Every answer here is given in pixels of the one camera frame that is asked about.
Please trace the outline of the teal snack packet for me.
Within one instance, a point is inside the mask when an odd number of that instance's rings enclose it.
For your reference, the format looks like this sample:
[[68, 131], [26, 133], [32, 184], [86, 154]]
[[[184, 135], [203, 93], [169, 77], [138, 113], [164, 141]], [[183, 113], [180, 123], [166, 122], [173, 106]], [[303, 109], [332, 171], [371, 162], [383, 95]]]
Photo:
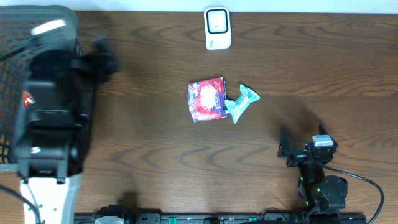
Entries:
[[236, 100], [225, 100], [228, 113], [232, 116], [233, 123], [236, 124], [248, 106], [261, 99], [261, 97], [247, 86], [239, 85], [240, 96]]

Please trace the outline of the red purple snack bag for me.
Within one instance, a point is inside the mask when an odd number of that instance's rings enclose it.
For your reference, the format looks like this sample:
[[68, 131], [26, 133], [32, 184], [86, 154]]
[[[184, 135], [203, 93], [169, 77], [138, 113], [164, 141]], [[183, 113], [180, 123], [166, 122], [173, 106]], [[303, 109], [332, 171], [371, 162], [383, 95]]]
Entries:
[[226, 87], [223, 77], [188, 84], [188, 110], [194, 122], [227, 117], [225, 100]]

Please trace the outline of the brown orange snack packet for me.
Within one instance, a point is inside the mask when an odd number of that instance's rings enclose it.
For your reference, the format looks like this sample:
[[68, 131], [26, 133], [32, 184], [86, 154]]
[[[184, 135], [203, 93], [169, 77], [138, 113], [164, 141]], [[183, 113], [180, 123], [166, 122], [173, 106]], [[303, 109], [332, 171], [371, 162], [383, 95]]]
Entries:
[[23, 96], [23, 104], [24, 104], [25, 108], [29, 108], [30, 106], [35, 104], [34, 97], [28, 91], [23, 91], [22, 96]]

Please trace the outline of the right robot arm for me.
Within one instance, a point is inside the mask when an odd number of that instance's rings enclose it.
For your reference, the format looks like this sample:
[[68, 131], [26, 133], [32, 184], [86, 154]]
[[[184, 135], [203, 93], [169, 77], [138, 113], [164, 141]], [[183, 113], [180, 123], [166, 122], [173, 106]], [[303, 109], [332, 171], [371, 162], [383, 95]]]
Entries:
[[325, 175], [324, 166], [333, 159], [338, 143], [319, 125], [319, 134], [303, 149], [293, 149], [286, 129], [282, 129], [277, 157], [286, 159], [287, 167], [300, 172], [298, 192], [307, 204], [299, 212], [302, 223], [341, 223], [339, 211], [346, 207], [348, 182], [342, 177]]

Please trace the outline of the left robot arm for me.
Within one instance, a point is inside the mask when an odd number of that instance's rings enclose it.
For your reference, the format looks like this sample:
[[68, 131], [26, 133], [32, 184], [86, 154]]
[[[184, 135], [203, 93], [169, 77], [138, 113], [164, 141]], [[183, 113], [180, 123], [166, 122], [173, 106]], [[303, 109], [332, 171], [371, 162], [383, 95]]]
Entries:
[[72, 223], [90, 150], [96, 88], [119, 71], [119, 62], [107, 38], [99, 37], [87, 54], [47, 50], [29, 69], [11, 146], [24, 221]]

